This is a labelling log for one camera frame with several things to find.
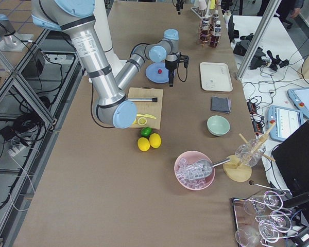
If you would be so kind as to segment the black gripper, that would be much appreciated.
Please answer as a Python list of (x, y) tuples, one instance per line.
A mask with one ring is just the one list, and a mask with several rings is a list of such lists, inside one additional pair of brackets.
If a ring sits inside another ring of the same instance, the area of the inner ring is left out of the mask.
[(176, 0), (177, 13), (181, 14), (181, 9), (183, 7), (183, 0)]
[(165, 58), (165, 68), (168, 70), (169, 86), (174, 86), (175, 69), (179, 63), (179, 57), (176, 54), (168, 55)]

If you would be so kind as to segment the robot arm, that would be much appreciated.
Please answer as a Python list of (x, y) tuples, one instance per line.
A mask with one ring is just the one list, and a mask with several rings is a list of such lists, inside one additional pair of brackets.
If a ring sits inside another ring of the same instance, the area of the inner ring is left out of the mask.
[(136, 119), (137, 107), (127, 99), (125, 88), (146, 60), (168, 65), (173, 85), (178, 62), (179, 33), (164, 31), (157, 44), (140, 44), (133, 49), (117, 75), (108, 61), (112, 50), (107, 12), (103, 1), (32, 1), (33, 23), (45, 29), (66, 33), (99, 95), (93, 113), (116, 128), (128, 128)]

